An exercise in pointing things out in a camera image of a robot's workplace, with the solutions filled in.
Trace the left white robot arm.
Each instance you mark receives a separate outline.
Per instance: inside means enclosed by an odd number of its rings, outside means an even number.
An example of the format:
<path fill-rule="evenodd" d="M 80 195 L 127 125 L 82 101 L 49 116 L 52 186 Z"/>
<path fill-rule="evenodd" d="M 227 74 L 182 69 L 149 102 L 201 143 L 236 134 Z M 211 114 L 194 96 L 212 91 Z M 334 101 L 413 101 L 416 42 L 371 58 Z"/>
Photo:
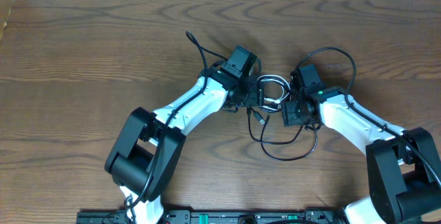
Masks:
<path fill-rule="evenodd" d="M 200 75 L 174 102 L 153 112 L 135 109 L 127 118 L 105 171 L 125 195 L 130 223 L 157 223 L 161 194 L 176 169 L 187 135 L 223 107 L 258 103 L 263 95 L 256 75 L 235 79 L 220 70 Z"/>

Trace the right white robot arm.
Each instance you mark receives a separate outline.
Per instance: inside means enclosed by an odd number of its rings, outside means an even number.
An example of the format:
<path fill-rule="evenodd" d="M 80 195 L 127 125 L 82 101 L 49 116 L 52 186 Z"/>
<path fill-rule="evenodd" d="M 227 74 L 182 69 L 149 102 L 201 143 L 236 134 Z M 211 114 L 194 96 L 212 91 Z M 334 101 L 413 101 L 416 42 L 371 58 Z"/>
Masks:
<path fill-rule="evenodd" d="M 431 134 L 391 124 L 341 88 L 314 89 L 281 107 L 286 126 L 335 130 L 366 157 L 369 195 L 347 205 L 347 223 L 417 223 L 440 209 L 440 156 Z"/>

